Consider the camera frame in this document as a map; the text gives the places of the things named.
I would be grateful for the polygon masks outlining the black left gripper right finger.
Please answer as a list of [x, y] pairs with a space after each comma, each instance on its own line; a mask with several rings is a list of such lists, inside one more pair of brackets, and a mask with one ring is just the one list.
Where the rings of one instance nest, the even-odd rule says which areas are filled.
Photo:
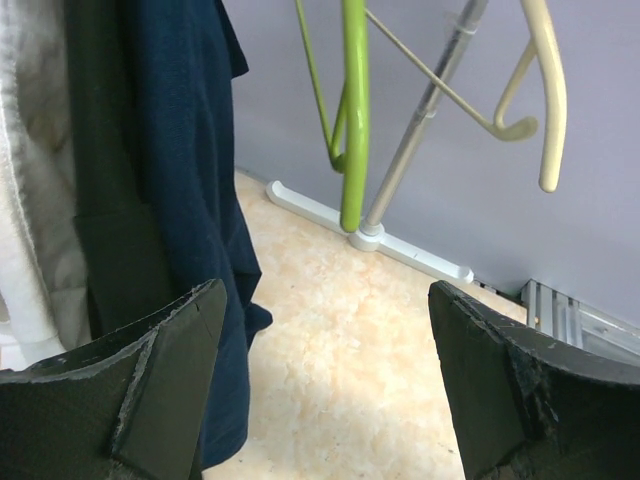
[[639, 369], [517, 322], [446, 281], [433, 337], [468, 479], [636, 479]]

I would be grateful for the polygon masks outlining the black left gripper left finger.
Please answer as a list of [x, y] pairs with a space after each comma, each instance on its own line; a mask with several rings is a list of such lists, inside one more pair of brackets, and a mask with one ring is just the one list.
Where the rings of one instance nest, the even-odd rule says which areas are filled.
[[87, 345], [1, 374], [5, 479], [198, 479], [226, 306], [219, 280]]

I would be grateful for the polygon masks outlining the green hanger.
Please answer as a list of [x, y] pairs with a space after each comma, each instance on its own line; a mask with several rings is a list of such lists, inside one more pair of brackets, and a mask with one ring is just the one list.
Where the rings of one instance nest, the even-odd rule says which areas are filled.
[[303, 3], [296, 13], [331, 167], [343, 176], [339, 222], [347, 233], [361, 222], [370, 146], [369, 45], [363, 1], [343, 1], [344, 82], [334, 123], [329, 122]]

